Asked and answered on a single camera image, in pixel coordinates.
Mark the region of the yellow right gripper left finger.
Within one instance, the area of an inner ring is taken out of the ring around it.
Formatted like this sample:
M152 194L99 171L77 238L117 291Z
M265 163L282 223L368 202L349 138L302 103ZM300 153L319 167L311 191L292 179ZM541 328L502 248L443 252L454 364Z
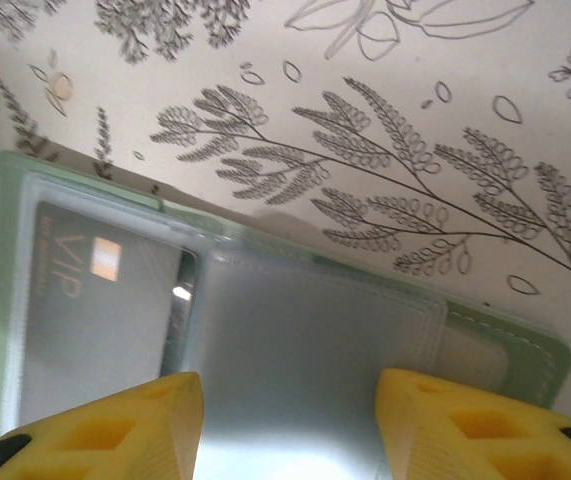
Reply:
M193 480L199 376L175 373L0 437L0 480Z

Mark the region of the black VIP credit card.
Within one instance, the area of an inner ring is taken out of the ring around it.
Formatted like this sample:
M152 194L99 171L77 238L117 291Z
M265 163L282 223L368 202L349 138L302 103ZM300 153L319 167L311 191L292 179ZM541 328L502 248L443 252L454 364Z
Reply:
M38 203L19 424L159 376L180 260L175 246Z

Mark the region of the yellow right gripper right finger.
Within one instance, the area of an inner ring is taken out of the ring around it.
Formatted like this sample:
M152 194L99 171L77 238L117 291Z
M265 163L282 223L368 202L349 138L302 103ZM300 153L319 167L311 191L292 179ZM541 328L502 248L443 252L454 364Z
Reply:
M571 418L535 405L385 369L375 417L392 480L571 480Z

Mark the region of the sage green card holder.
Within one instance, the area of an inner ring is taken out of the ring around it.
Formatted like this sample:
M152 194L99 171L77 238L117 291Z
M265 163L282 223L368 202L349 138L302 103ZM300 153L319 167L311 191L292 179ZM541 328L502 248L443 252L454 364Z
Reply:
M553 332L336 262L221 218L0 153L0 435L17 420L36 208L47 201L181 252L158 377L205 398L195 480L391 480L373 417L390 367L550 407Z

